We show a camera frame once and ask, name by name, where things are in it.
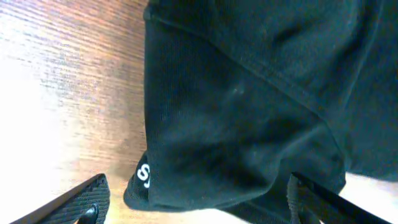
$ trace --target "wooden table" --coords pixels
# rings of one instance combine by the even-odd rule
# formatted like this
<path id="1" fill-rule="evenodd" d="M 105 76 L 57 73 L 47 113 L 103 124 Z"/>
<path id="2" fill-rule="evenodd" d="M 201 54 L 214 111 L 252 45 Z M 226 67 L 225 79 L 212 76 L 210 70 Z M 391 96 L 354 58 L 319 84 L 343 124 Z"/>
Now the wooden table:
<path id="1" fill-rule="evenodd" d="M 145 0 L 0 0 L 1 223 L 104 172 L 107 223 L 244 223 L 122 200 L 146 149 Z"/>

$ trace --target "wood grain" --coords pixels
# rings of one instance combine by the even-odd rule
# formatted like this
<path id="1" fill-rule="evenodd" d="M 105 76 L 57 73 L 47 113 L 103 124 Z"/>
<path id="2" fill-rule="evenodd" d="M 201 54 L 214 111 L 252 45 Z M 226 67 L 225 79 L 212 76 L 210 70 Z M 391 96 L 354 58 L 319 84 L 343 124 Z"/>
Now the wood grain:
<path id="1" fill-rule="evenodd" d="M 1 223 L 104 172 L 107 223 L 244 223 L 122 201 L 146 149 L 144 0 L 0 0 Z"/>

